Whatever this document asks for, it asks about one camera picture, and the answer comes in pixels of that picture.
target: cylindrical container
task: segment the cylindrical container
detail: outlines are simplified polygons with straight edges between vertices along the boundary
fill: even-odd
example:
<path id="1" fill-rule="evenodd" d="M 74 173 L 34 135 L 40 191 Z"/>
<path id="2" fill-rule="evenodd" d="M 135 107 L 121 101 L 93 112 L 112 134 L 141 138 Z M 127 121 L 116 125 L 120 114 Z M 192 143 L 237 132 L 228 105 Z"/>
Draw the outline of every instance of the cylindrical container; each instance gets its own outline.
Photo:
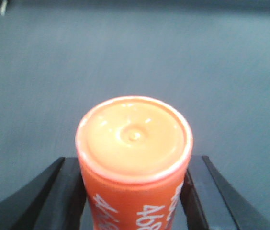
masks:
<path id="1" fill-rule="evenodd" d="M 94 230 L 170 230 L 190 161 L 184 117 L 159 100 L 124 96 L 81 120 L 76 147 Z"/>

